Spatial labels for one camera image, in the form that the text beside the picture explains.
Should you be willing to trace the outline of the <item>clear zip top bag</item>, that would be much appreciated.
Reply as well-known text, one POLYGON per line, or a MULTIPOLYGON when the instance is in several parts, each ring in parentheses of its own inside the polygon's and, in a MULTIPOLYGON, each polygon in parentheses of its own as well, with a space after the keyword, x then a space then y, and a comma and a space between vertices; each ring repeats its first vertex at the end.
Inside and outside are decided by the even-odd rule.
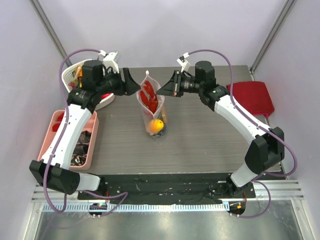
POLYGON ((152 138, 160 138, 167 131, 168 118, 165 111, 165 96, 157 94, 160 83, 150 76, 148 70, 140 83, 136 98, 141 107, 146 133, 152 138))

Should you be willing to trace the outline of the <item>red plastic lobster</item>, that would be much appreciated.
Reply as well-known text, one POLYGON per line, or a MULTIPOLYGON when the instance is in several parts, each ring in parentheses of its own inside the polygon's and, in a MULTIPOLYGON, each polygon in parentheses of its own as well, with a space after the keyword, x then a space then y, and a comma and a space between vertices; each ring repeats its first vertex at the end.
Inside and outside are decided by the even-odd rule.
POLYGON ((157 111, 159 101, 153 86, 148 80, 142 84, 139 96, 142 103, 154 114, 157 111))

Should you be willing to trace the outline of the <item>yellow orange toy pepper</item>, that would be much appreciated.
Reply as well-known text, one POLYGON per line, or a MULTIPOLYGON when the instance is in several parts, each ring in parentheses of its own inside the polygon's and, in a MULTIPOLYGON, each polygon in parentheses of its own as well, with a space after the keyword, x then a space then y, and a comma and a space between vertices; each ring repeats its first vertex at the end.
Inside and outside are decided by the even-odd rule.
POLYGON ((147 124, 146 131, 150 135, 155 135, 160 132, 164 128, 164 126, 165 123, 161 119, 153 119, 147 124))

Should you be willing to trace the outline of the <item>black toy grapes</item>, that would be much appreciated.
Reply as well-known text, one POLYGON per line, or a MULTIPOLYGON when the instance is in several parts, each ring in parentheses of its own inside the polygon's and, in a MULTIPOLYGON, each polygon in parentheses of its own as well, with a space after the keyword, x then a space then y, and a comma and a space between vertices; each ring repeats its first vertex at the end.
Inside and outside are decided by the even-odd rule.
POLYGON ((155 134, 153 134, 153 135, 151 135, 151 137, 153 137, 153 138, 159 138, 159 137, 162 137, 162 136, 164 136, 165 134, 166 134, 166 131, 167 131, 167 128, 166 127, 164 127, 162 130, 160 130, 159 132, 157 132, 157 133, 155 133, 155 134))

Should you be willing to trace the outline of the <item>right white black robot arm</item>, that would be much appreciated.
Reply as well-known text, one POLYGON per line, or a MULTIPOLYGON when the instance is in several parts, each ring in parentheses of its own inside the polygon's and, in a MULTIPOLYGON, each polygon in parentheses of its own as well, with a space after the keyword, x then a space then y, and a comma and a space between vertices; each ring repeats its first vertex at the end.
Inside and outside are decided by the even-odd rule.
POLYGON ((249 148, 244 163, 226 178, 225 190, 230 197, 238 197, 252 180, 284 159, 282 129, 270 128, 232 99, 228 89, 217 84, 211 62, 197 62, 194 75, 174 71, 170 80, 156 93, 170 97, 198 94, 205 106, 224 117, 246 139, 249 148))

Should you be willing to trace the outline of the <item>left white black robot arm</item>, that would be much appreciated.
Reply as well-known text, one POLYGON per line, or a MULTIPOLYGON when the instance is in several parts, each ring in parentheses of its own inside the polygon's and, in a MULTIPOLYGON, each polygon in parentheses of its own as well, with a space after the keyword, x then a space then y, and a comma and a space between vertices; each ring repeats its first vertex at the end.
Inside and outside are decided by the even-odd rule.
POLYGON ((67 195, 89 191, 93 198, 100 200, 106 195, 106 186, 95 174, 71 171, 72 154, 103 95, 131 96, 141 87, 132 78, 129 68, 118 70, 114 63, 86 60, 81 66, 81 73, 81 87, 74 88, 68 94, 64 122, 41 160, 32 160, 29 170, 45 189, 67 195))

